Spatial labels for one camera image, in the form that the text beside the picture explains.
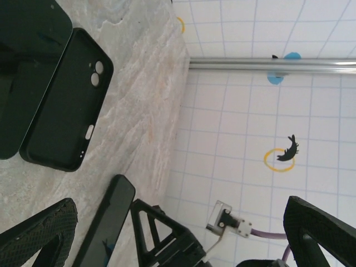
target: metal rod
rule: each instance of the metal rod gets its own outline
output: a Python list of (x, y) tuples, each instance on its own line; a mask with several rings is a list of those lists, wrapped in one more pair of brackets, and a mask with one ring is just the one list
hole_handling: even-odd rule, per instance
[(260, 58), (191, 58), (191, 70), (225, 70), (267, 72), (277, 76), (288, 74), (356, 74), (353, 60), (285, 60)]

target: blue sticker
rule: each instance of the blue sticker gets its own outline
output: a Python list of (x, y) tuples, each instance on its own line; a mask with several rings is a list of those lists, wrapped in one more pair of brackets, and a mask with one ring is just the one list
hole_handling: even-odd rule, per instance
[[(289, 53), (284, 57), (285, 60), (299, 60), (301, 59), (301, 56), (299, 53), (292, 52)], [(267, 79), (272, 85), (279, 85), (281, 82), (283, 82), (284, 77), (283, 76), (277, 76), (275, 72), (269, 72), (267, 74)]]
[(274, 72), (270, 72), (268, 73), (267, 79), (273, 85), (278, 85), (283, 81), (284, 77), (276, 77)]
[(301, 56), (299, 53), (296, 53), (296, 52), (292, 52), (292, 53), (289, 53), (288, 55), (286, 55), (284, 57), (285, 60), (299, 60), (301, 59)]

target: black fish decal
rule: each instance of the black fish decal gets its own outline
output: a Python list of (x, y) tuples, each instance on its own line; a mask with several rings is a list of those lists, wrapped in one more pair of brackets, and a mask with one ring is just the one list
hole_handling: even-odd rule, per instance
[(279, 161), (288, 161), (291, 160), (295, 154), (298, 154), (298, 146), (299, 144), (295, 142), (295, 136), (288, 136), (288, 139), (291, 141), (291, 147), (284, 150), (284, 155), (277, 156), (277, 160)]

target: black mount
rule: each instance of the black mount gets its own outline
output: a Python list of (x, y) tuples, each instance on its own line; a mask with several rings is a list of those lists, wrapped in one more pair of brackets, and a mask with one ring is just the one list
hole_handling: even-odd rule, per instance
[(221, 228), (224, 228), (226, 226), (230, 226), (232, 228), (237, 228), (237, 227), (239, 227), (239, 222), (236, 219), (234, 219), (234, 217), (232, 217), (230, 215), (229, 210), (224, 209), (222, 211), (218, 226)]
[[(140, 212), (146, 213), (149, 221), (155, 246), (151, 251), (147, 250)], [(201, 261), (206, 253), (192, 232), (169, 218), (159, 206), (152, 207), (137, 199), (132, 203), (131, 216), (140, 267), (151, 267), (157, 263), (164, 267), (211, 266), (209, 263), (204, 264)], [(159, 238), (155, 220), (172, 230), (172, 233), (162, 241)]]
[(298, 266), (330, 267), (318, 244), (344, 266), (356, 266), (352, 226), (296, 196), (289, 197), (283, 224)]

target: purple cable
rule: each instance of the purple cable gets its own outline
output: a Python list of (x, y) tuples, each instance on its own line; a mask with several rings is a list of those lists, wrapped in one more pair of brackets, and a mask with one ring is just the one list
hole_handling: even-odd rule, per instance
[(260, 238), (287, 239), (286, 234), (269, 233), (269, 232), (259, 231), (256, 229), (251, 230), (251, 235), (259, 236)]
[[(251, 235), (259, 236), (260, 238), (269, 238), (269, 239), (287, 239), (286, 234), (277, 234), (277, 233), (269, 233), (263, 232), (256, 229), (251, 230)], [(290, 245), (288, 245), (283, 253), (282, 261), (286, 262), (290, 253)]]
[(287, 258), (289, 256), (289, 253), (290, 253), (290, 245), (288, 245), (285, 248), (284, 253), (283, 253), (282, 261), (284, 261), (285, 263), (287, 262)]

